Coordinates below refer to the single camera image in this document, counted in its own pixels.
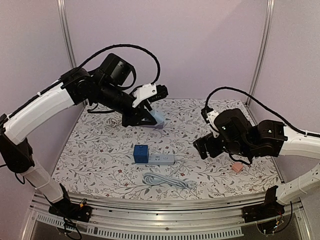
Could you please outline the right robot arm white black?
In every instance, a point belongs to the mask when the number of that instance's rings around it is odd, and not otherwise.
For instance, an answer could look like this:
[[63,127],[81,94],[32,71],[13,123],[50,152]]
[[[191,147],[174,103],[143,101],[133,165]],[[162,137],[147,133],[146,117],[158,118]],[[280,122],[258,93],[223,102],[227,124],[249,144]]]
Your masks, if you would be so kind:
[[[213,94],[221,90],[241,93],[256,102],[266,111],[279,118],[263,120],[252,125],[238,108],[227,109],[221,113],[209,107]],[[312,159],[320,158],[319,133],[301,130],[293,126],[279,113],[265,106],[249,93],[230,86],[222,86],[209,93],[201,110],[204,121],[212,132],[193,142],[201,159],[215,158],[222,153],[229,157],[244,157],[244,165],[251,165],[257,157],[298,156]]]

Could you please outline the purple power strip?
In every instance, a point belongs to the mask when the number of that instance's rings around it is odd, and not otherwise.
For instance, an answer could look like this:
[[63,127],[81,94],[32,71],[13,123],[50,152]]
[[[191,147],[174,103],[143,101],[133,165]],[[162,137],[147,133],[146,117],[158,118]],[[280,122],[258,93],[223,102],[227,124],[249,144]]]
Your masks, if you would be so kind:
[[157,123],[155,125],[146,125],[145,127],[150,128],[150,129],[156,129],[156,130],[160,129],[161,130],[164,128],[164,125],[165,125],[165,123],[161,122],[161,123]]

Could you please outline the floral patterned table mat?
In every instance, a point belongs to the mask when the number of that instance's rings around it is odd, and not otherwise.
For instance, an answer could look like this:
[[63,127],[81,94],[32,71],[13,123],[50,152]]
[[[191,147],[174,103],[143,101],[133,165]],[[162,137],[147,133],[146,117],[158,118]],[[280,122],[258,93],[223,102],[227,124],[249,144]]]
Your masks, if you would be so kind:
[[[227,154],[201,159],[193,142],[210,132],[201,116],[202,99],[165,99],[152,106],[164,128],[123,127],[121,115],[84,111],[52,174],[71,193],[148,201],[201,200],[263,193],[279,185],[270,157],[241,172]],[[172,165],[135,163],[135,145],[150,155],[174,155]]]

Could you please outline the right aluminium frame post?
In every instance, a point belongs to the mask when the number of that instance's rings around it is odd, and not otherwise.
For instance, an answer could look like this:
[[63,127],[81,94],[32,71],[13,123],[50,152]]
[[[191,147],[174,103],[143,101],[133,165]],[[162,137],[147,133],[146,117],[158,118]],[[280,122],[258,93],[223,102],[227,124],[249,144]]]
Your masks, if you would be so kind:
[[273,14],[274,14],[274,8],[275,8],[275,0],[268,0],[266,5],[266,13],[265,13],[265,20],[263,25],[263,31],[262,31],[262,39],[260,42],[259,52],[257,56],[257,61],[254,67],[253,76],[249,88],[249,94],[251,96],[254,96],[257,85],[259,82],[261,70],[263,67],[265,55],[267,52],[268,47],[268,40],[272,28],[272,21],[273,21]]

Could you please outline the pink charger cube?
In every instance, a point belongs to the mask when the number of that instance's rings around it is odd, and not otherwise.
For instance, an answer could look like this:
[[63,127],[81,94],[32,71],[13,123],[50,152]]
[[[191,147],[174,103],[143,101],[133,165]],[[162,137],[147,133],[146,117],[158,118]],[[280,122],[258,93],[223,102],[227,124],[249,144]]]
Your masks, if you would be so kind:
[[241,172],[243,169],[244,165],[242,163],[236,162],[231,166],[231,169],[235,171],[236,173]]

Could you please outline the light blue charger plug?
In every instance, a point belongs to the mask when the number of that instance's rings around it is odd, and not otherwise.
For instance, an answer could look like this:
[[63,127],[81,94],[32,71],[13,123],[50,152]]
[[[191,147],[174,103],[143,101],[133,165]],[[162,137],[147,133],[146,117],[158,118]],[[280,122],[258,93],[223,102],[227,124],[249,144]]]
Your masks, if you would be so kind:
[[150,114],[154,117],[157,124],[163,124],[165,122],[164,116],[159,111],[153,109],[150,111]]

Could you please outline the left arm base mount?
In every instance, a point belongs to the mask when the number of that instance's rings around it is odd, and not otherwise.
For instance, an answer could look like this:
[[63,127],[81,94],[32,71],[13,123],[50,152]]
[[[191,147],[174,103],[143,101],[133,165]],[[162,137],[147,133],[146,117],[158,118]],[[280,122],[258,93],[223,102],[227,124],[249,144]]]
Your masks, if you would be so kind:
[[48,210],[50,214],[85,223],[89,222],[92,211],[93,208],[91,206],[73,203],[68,199],[52,203]]

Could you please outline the left aluminium frame post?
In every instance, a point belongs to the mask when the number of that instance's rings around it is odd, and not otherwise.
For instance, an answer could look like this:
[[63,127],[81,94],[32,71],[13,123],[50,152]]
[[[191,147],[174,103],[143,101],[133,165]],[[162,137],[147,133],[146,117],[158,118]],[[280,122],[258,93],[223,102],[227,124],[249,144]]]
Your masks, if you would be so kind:
[[57,9],[60,19],[60,25],[62,30],[62,36],[64,39],[65,49],[67,53],[67,58],[70,64],[70,67],[73,69],[76,67],[76,59],[75,54],[72,46],[72,40],[69,30],[69,24],[68,24],[68,16],[67,16],[67,9],[66,4],[64,0],[57,0]]

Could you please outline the front aluminium rail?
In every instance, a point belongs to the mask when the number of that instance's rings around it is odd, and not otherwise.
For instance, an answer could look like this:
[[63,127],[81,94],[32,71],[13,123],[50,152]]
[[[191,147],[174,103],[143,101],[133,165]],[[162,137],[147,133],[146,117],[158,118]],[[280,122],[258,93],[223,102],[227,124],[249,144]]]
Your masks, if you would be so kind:
[[258,222],[245,222],[242,208],[260,204],[262,193],[200,200],[147,201],[87,196],[88,222],[77,222],[82,238],[114,240],[310,240],[300,200],[285,207],[279,229],[262,234]]

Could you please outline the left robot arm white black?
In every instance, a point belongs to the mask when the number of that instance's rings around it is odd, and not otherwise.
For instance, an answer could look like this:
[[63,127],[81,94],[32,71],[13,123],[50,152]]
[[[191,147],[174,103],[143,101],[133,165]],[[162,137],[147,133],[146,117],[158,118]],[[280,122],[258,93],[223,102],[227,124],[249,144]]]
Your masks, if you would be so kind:
[[74,213],[65,188],[55,181],[44,167],[33,158],[28,136],[38,127],[61,112],[83,102],[101,104],[122,115],[124,127],[157,124],[150,103],[167,95],[167,89],[156,80],[144,85],[130,85],[127,93],[124,82],[135,68],[123,58],[111,53],[112,49],[142,47],[120,43],[104,47],[98,54],[108,53],[94,70],[85,69],[84,60],[77,67],[61,75],[44,90],[10,114],[0,117],[0,154],[7,168],[28,180],[63,216]]

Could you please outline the dark blue cube socket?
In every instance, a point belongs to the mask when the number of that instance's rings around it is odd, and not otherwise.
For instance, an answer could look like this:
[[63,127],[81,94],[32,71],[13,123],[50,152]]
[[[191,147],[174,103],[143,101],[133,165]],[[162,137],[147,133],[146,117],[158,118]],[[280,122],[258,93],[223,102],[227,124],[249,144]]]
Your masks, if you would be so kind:
[[149,162],[149,147],[148,145],[134,146],[133,158],[136,164],[147,164]]

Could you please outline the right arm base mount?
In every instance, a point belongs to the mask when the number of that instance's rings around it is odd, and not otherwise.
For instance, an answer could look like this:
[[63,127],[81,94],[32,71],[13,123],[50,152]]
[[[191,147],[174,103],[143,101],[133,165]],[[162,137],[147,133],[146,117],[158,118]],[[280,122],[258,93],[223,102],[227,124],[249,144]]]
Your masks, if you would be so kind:
[[245,223],[256,222],[273,218],[285,213],[285,206],[275,200],[260,204],[249,205],[241,208],[242,218]]

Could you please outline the aluminium frame post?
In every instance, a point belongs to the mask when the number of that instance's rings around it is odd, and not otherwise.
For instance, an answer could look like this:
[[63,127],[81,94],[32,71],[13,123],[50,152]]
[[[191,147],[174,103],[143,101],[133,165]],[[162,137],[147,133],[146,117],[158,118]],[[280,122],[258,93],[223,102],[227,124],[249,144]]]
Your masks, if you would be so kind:
[[257,61],[254,67],[253,76],[249,88],[249,94],[251,96],[254,96],[257,85],[259,82],[261,70],[263,67],[265,55],[267,52],[268,47],[268,40],[272,28],[272,21],[273,21],[273,14],[274,14],[274,8],[275,8],[275,0],[268,0],[266,5],[266,13],[265,13],[265,20],[263,25],[263,31],[262,31],[262,39],[260,42],[259,52],[257,56]]
[[67,58],[70,64],[70,67],[73,69],[76,67],[76,59],[75,54],[72,46],[72,40],[69,30],[69,24],[68,24],[68,16],[67,16],[67,9],[66,4],[64,0],[57,0],[57,9],[60,19],[60,25],[62,30],[62,36],[64,39],[65,49],[67,53]]

